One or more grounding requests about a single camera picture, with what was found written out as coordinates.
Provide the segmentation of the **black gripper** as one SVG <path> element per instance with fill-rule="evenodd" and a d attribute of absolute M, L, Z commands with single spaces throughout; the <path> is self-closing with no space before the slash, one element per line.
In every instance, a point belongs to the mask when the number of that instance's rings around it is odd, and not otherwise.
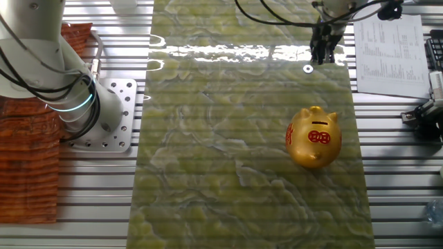
<path fill-rule="evenodd" d="M 334 49 L 340 42 L 345 32 L 344 24 L 328 24 L 312 28 L 309 46 L 311 48 L 311 61 L 318 65 L 334 63 Z"/>

